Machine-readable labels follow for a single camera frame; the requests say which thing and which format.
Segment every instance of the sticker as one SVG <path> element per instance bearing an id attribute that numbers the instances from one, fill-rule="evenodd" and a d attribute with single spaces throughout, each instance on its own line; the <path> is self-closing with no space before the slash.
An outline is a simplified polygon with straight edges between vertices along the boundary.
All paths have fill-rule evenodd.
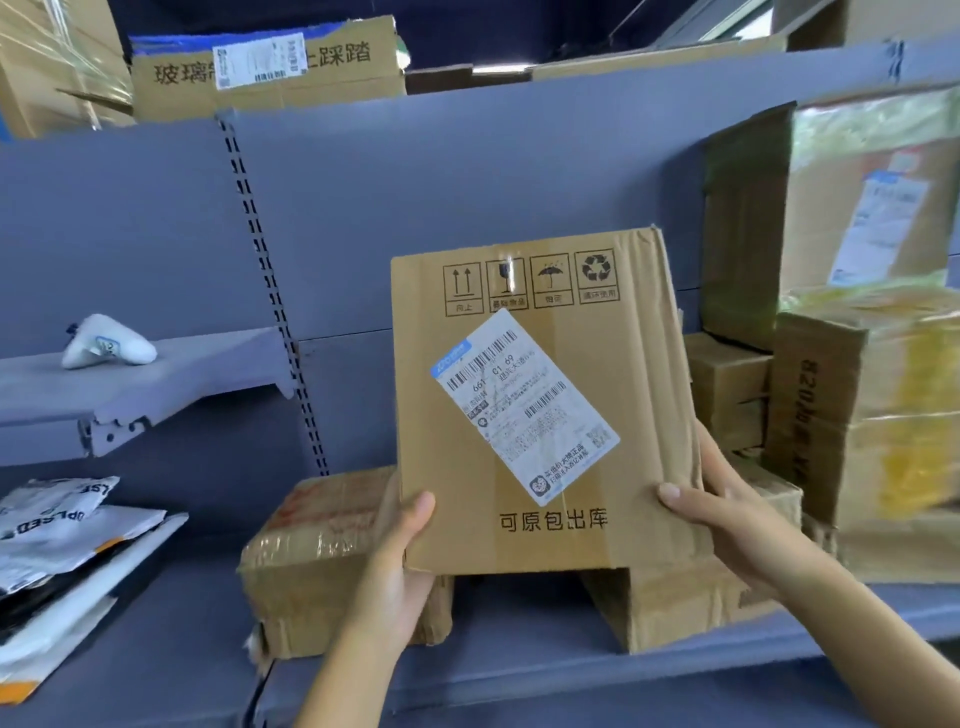
<path id="1" fill-rule="evenodd" d="M 530 307 L 527 295 L 527 270 L 523 258 L 487 261 L 487 282 L 490 285 L 490 312 L 501 308 L 522 311 Z"/>
<path id="2" fill-rule="evenodd" d="M 551 308 L 573 305 L 573 277 L 570 275 L 570 255 L 534 255 L 530 258 L 534 281 L 534 307 Z"/>
<path id="3" fill-rule="evenodd" d="M 484 313 L 480 263 L 444 266 L 444 300 L 447 316 Z"/>
<path id="4" fill-rule="evenodd" d="M 613 250 L 584 251 L 573 256 L 576 263 L 580 303 L 620 300 Z"/>
<path id="5" fill-rule="evenodd" d="M 833 261 L 829 284 L 861 285 L 887 278 L 929 187 L 925 180 L 910 180 L 893 172 L 868 175 Z"/>
<path id="6" fill-rule="evenodd" d="M 506 309 L 430 373 L 540 507 L 620 442 Z"/>
<path id="7" fill-rule="evenodd" d="M 264 84 L 306 73 L 303 33 L 213 46 L 217 90 Z"/>
<path id="8" fill-rule="evenodd" d="M 890 157 L 887 171 L 908 175 L 911 172 L 916 172 L 919 168 L 920 155 L 916 152 L 894 152 L 893 156 Z"/>

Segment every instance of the right hand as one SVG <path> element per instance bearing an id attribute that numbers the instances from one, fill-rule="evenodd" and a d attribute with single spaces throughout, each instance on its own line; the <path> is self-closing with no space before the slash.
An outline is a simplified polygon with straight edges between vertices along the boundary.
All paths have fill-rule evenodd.
<path id="1" fill-rule="evenodd" d="M 708 489 L 664 484 L 660 501 L 681 518 L 709 526 L 716 555 L 749 586 L 780 602 L 803 597 L 836 562 L 740 477 L 699 422 L 697 432 Z"/>

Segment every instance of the left hand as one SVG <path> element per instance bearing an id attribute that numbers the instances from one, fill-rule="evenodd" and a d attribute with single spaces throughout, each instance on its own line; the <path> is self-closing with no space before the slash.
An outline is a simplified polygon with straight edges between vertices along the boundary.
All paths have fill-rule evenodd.
<path id="1" fill-rule="evenodd" d="M 376 530 L 383 532 L 357 585 L 344 628 L 355 631 L 398 658 L 410 642 L 436 578 L 403 567 L 403 553 L 433 516 L 436 499 L 421 493 L 397 512 L 399 477 L 384 496 Z"/>

